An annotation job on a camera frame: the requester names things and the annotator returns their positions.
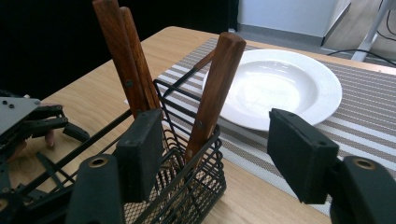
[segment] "black cable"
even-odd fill
[[[368,51],[368,50],[364,50],[364,49],[342,49],[342,50],[337,50],[336,52],[329,53],[329,54],[327,54],[327,55],[328,55],[328,56],[331,56],[331,55],[334,55],[334,54],[336,54],[336,53],[346,52],[346,51],[360,51],[360,52],[365,52],[365,53],[371,54],[371,55],[373,55],[373,56],[375,56],[375,57],[377,57],[377,58],[379,58],[379,59],[381,59],[381,60],[383,60],[383,61],[385,61],[385,62],[387,62],[387,63],[390,63],[390,64],[392,64],[393,66],[396,67],[396,63],[394,63],[393,61],[391,61],[391,60],[389,60],[389,59],[386,59],[386,58],[384,58],[384,57],[382,57],[382,56],[379,56],[378,54],[372,53],[372,52],[370,52],[370,51]]]
[[[378,11],[379,11],[379,9],[380,9],[381,6],[382,6],[382,2],[383,2],[383,0],[382,0],[381,3],[379,4]],[[389,29],[389,15],[390,15],[390,11],[388,12],[388,16],[387,16],[387,28],[388,28],[388,31],[389,31],[391,34],[396,35],[396,34],[394,34],[394,33]],[[386,39],[388,39],[388,40],[396,41],[396,39],[393,39],[393,38],[390,38],[390,37],[387,37],[387,36],[382,35],[381,33],[379,33],[378,30],[377,30],[376,32],[377,32],[380,36],[382,36],[382,37],[384,37],[384,38],[386,38]]]
[[[379,34],[380,36],[384,37],[385,39],[396,41],[396,39],[382,35],[381,33],[379,33],[379,31],[376,31],[376,33]]]
[[[390,28],[389,28],[389,15],[390,15],[390,11],[388,12],[388,16],[387,16],[387,28],[388,28],[388,31],[389,31],[391,34],[396,35],[396,34],[393,33],[393,32],[390,30]]]

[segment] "wooden handle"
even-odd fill
[[[93,0],[92,5],[116,65],[129,106],[136,117],[139,111],[146,111],[149,106],[134,64],[119,4],[117,0]]]
[[[158,99],[157,92],[155,91],[152,83],[149,67],[142,45],[140,44],[139,35],[137,34],[137,30],[134,25],[134,18],[131,10],[128,7],[121,7],[120,11],[125,25],[126,34],[128,35],[131,52],[134,56],[134,64],[136,65],[143,91],[145,92],[148,100],[148,106],[150,109],[160,108],[160,100]]]
[[[213,133],[245,46],[246,41],[238,35],[220,34],[187,144],[186,162],[198,153]]]

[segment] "floor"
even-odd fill
[[[321,40],[313,36],[298,35],[243,24],[238,24],[236,33],[248,40],[320,54],[329,54],[343,49],[357,49],[370,30],[380,4],[381,0],[351,0],[348,13],[337,26],[334,26],[332,33],[327,36],[323,46],[321,46]],[[396,35],[391,32],[396,33],[396,10],[392,10],[389,13],[388,20],[387,17],[384,18],[378,31],[381,35],[390,39],[378,35],[370,52],[395,63]],[[350,59],[353,53],[354,51],[336,53],[333,57]],[[365,62],[396,67],[394,64],[387,63],[371,54],[367,55]]]

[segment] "rivet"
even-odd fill
[[[372,161],[367,161],[365,159],[354,159],[353,162],[355,165],[359,166],[362,169],[365,170],[375,170],[375,164]]]
[[[128,88],[131,88],[134,85],[134,83],[132,82],[132,80],[126,80],[125,82],[125,86]]]
[[[188,156],[189,158],[192,158],[192,150],[188,150],[188,151],[187,151],[187,156]]]
[[[198,125],[198,129],[200,129],[200,130],[202,130],[204,128],[204,124],[200,120],[198,120],[197,125]]]
[[[106,165],[107,162],[108,162],[108,159],[106,157],[99,157],[99,158],[95,158],[95,159],[91,160],[89,166],[91,168],[98,168],[98,167],[102,167],[102,166]]]

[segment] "white plate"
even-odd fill
[[[269,111],[278,108],[315,125],[335,112],[341,98],[340,81],[324,64],[291,51],[249,50],[220,115],[240,126],[268,131]]]

